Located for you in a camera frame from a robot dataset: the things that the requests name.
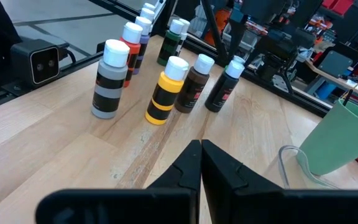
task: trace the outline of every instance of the yellow stripe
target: yellow stripe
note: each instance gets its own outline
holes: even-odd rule
[[[160,78],[158,80],[158,85],[164,90],[167,90],[171,93],[179,93],[183,84],[184,84],[183,80],[182,81],[171,80],[165,75],[164,72],[161,72]]]
[[[163,125],[163,124],[165,124],[165,122],[167,122],[166,119],[165,119],[165,120],[157,120],[157,119],[155,119],[155,118],[152,118],[152,117],[148,114],[147,111],[146,111],[145,117],[146,117],[146,120],[147,120],[148,122],[150,122],[150,123],[152,123],[152,124],[155,124],[155,125]]]
[[[167,110],[172,110],[172,108],[173,108],[173,105],[171,105],[171,106],[161,106],[161,105],[159,105],[158,103],[156,103],[156,102],[153,100],[153,98],[152,98],[152,102],[153,102],[154,106],[155,106],[156,108],[160,109],[160,110],[167,111]]]

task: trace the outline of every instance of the brown paint bottle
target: brown paint bottle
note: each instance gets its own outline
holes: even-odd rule
[[[206,82],[209,79],[209,71],[215,61],[205,54],[200,54],[196,63],[190,68],[185,83],[180,90],[175,108],[182,113],[190,113],[197,103]]]

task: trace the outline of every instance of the wooden tabletop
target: wooden tabletop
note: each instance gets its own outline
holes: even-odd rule
[[[317,73],[318,75],[321,75],[324,78],[327,78],[328,80],[337,83],[338,85],[341,85],[343,88],[350,90],[353,88],[353,86],[350,86],[346,83],[346,80],[342,79],[342,78],[335,78],[332,75],[321,71],[320,69],[316,68],[313,63],[309,60],[306,60],[305,63],[309,66],[309,68],[314,71],[315,73]]]
[[[38,202],[58,189],[146,187],[192,139],[210,139],[262,174],[281,146],[299,146],[321,120],[245,79],[219,113],[209,112],[203,103],[223,70],[215,65],[193,112],[173,110],[154,126],[144,114],[163,70],[161,42],[150,40],[114,119],[91,114],[97,63],[0,106],[0,224],[33,223]],[[196,59],[187,50],[181,57]],[[332,176],[358,188],[355,162]],[[204,193],[200,221],[211,222]]]

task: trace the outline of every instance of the yellow paint bottle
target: yellow paint bottle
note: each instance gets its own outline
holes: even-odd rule
[[[171,56],[161,72],[153,97],[146,111],[146,120],[155,125],[167,122],[173,104],[183,86],[183,77],[189,64],[180,57]]]

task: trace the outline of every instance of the gray paint bottle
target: gray paint bottle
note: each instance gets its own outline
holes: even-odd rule
[[[128,71],[129,47],[120,40],[107,40],[99,61],[92,113],[98,118],[115,117]]]

